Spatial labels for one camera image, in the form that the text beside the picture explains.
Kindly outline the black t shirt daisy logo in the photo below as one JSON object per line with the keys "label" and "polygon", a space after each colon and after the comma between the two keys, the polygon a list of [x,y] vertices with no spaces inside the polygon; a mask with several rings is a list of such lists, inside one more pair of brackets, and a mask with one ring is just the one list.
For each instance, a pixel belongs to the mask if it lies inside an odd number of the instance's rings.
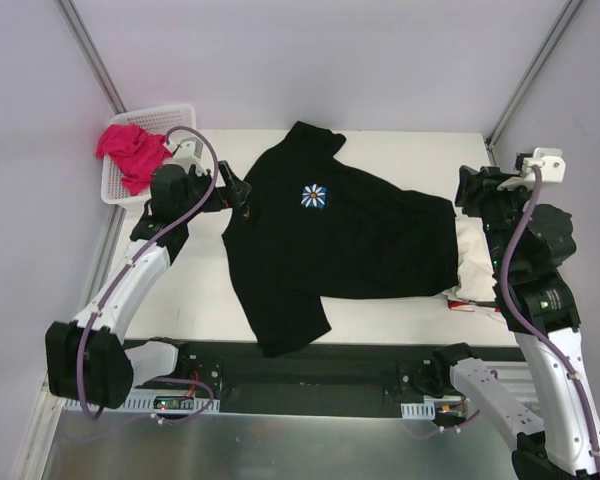
{"label": "black t shirt daisy logo", "polygon": [[336,159],[345,137],[297,122],[251,167],[222,238],[234,291],[267,357],[331,327],[324,298],[431,297],[456,286],[456,215]]}

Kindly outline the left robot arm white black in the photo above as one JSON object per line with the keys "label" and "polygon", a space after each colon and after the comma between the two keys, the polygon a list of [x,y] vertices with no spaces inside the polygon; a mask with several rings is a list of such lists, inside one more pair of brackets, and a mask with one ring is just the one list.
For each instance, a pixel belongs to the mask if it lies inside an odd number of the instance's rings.
{"label": "left robot arm white black", "polygon": [[45,334],[47,379],[55,396],[75,400],[85,411],[123,405],[131,390],[159,378],[184,387],[190,363],[168,340],[127,348],[127,330],[156,281],[175,263],[189,238],[188,224],[201,213],[241,211],[251,192],[225,161],[212,170],[198,164],[158,168],[150,198],[130,235],[121,263],[95,297],[68,322]]}

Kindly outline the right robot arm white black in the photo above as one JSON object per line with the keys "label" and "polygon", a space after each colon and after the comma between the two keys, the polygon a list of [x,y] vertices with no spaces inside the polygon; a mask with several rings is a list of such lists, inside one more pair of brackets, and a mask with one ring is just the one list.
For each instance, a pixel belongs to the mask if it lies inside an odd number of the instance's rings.
{"label": "right robot arm white black", "polygon": [[455,205],[478,217],[496,304],[528,365],[541,412],[524,406],[465,343],[434,351],[410,379],[433,398],[458,393],[488,419],[520,479],[600,479],[600,418],[582,355],[581,321],[559,266],[576,251],[570,214],[538,201],[549,184],[538,164],[506,174],[459,170]]}

